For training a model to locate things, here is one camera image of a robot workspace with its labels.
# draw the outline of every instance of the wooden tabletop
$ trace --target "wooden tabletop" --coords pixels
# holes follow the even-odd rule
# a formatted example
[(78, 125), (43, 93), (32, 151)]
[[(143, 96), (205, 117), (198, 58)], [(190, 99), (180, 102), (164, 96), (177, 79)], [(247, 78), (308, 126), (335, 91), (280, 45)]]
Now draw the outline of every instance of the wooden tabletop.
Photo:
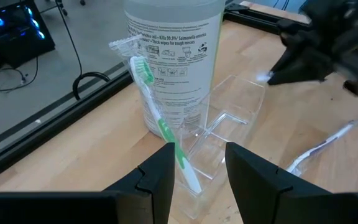
[[(306, 21), (303, 16), (250, 4), (253, 9)], [(284, 46), (273, 34), (223, 22), (213, 85), (228, 75), (254, 81)], [(358, 98), (331, 75), (322, 84), (266, 89), (249, 150), (287, 167), (294, 158), (358, 118)], [(130, 85), (0, 174), (0, 191), (102, 190), (160, 149), (145, 127), (140, 95)], [(303, 178), (332, 192), (358, 190), (358, 127), (311, 160)], [(201, 223), (242, 223), (226, 184)], [(170, 217), (170, 223), (185, 223)]]

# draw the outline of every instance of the metal frame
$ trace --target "metal frame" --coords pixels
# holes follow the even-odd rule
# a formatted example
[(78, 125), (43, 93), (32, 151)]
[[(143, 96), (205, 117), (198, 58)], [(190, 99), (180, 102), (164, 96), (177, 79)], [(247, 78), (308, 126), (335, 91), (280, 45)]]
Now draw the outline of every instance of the metal frame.
[(0, 173), (36, 150), (43, 143), (62, 132), (132, 82), (130, 73), (128, 71), (122, 72), (110, 82), (0, 150)]
[[(284, 18), (255, 11), (249, 7), (232, 3), (226, 7), (223, 19), (264, 30), (269, 33), (278, 34), (278, 29), (275, 23)], [(299, 22), (299, 25), (305, 26), (306, 24)], [(98, 107), (132, 82), (131, 75), (128, 71), (121, 73), (115, 79), (106, 83), (87, 97), (77, 101), (74, 105), (44, 122), (38, 128), (0, 150), (0, 173), (36, 150), (43, 143), (78, 121), (81, 117)]]
[[(274, 16), (264, 12), (256, 11), (250, 7), (232, 3), (226, 6), (223, 15), (224, 20), (236, 22), (245, 26), (260, 29), (271, 34), (278, 35), (277, 22), (286, 19), (280, 16)], [(293, 21), (299, 29), (307, 30), (308, 25), (303, 22)]]

